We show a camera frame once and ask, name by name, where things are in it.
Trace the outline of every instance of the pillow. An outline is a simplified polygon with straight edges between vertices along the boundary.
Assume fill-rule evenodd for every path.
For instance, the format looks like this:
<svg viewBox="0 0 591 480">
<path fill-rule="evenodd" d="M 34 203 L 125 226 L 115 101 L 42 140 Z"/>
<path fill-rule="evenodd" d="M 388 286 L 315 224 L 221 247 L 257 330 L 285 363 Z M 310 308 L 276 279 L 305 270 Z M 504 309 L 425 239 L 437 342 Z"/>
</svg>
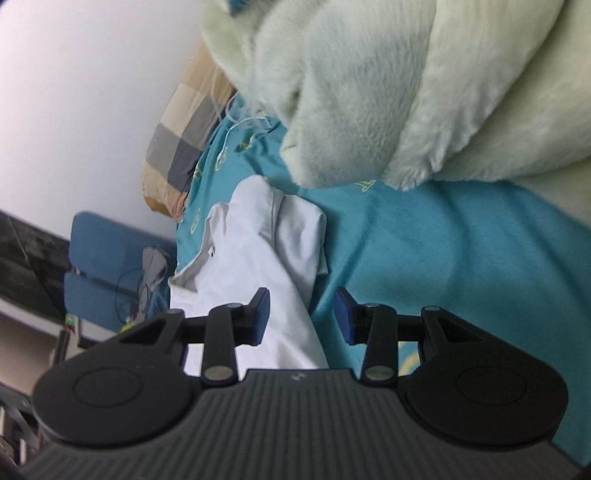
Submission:
<svg viewBox="0 0 591 480">
<path fill-rule="evenodd" d="M 234 87 L 201 44 L 148 147 L 142 192 L 150 209 L 180 221 L 197 161 L 233 94 Z"/>
</svg>

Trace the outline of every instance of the white cloth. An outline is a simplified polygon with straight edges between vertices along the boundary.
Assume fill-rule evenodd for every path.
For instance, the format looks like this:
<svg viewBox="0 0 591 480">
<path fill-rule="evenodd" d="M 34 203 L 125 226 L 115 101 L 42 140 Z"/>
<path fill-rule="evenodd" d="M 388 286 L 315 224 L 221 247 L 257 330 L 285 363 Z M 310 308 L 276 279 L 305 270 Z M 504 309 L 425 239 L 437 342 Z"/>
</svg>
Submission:
<svg viewBox="0 0 591 480">
<path fill-rule="evenodd" d="M 589 0 L 250 0 L 235 17 L 226 1 L 205 0 L 203 39 L 288 127 L 301 186 L 514 179 L 591 155 Z M 566 178 L 518 183 L 591 226 Z"/>
<path fill-rule="evenodd" d="M 266 287 L 269 322 L 259 346 L 237 347 L 240 377 L 249 368 L 327 368 L 308 314 L 325 230 L 316 205 L 249 177 L 229 203 L 212 207 L 200 252 L 169 280 L 170 306 L 187 317 L 204 316 L 220 305 L 248 304 Z M 188 374 L 200 375 L 202 355 L 203 345 L 189 347 Z"/>
</svg>

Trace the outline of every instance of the plush blanket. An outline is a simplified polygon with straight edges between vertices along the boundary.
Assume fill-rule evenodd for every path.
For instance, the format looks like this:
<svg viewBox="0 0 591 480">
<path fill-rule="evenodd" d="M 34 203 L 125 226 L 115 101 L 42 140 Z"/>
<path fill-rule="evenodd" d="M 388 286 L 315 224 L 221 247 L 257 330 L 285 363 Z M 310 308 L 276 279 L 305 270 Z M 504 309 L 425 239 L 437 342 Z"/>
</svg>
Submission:
<svg viewBox="0 0 591 480">
<path fill-rule="evenodd" d="M 206 0 L 203 39 L 304 187 L 519 178 L 591 225 L 589 25 L 589 0 Z"/>
</svg>

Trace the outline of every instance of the white wall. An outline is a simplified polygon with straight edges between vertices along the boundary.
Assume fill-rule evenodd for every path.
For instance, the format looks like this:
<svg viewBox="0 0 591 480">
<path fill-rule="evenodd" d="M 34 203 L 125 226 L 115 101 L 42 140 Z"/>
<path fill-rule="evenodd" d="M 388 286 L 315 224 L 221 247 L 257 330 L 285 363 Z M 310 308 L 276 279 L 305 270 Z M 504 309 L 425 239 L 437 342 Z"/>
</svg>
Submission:
<svg viewBox="0 0 591 480">
<path fill-rule="evenodd" d="M 145 150 L 195 50 L 201 0 L 6 0 L 0 209 L 69 238 L 91 210 L 172 237 L 141 196 Z"/>
</svg>

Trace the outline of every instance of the metal rivet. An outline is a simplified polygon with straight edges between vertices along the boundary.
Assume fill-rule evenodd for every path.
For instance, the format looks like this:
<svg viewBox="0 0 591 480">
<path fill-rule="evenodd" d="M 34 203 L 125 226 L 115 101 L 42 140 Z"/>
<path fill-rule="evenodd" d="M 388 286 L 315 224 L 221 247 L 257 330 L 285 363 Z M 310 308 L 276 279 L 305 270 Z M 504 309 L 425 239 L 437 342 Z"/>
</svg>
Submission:
<svg viewBox="0 0 591 480">
<path fill-rule="evenodd" d="M 374 365 L 365 371 L 365 376 L 373 382 L 385 382 L 394 376 L 394 370 L 385 365 Z"/>
<path fill-rule="evenodd" d="M 205 378 L 212 382 L 223 382 L 224 380 L 232 378 L 233 374 L 234 370 L 225 365 L 215 365 L 205 370 Z"/>
</svg>

